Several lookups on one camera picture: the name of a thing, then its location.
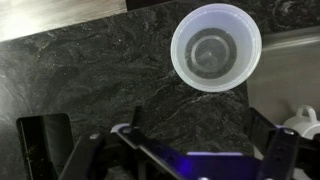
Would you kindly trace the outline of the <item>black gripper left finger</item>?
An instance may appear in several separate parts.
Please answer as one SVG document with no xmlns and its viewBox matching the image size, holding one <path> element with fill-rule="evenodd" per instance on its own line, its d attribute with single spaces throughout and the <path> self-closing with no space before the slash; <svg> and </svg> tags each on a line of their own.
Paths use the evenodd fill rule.
<svg viewBox="0 0 320 180">
<path fill-rule="evenodd" d="M 137 106 L 129 123 L 113 126 L 108 134 L 81 136 L 58 180 L 104 180 L 117 167 L 135 180 L 184 180 L 178 169 L 181 155 L 141 132 L 143 114 Z"/>
</svg>

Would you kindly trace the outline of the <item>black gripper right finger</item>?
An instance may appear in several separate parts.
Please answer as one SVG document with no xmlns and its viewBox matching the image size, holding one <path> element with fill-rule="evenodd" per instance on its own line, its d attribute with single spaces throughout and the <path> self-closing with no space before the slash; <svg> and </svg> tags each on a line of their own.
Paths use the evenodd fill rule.
<svg viewBox="0 0 320 180">
<path fill-rule="evenodd" d="M 297 131 L 277 127 L 255 108 L 244 119 L 244 132 L 263 159 L 257 180 L 294 180 L 301 169 L 311 180 L 320 180 L 320 134 L 307 139 Z"/>
</svg>

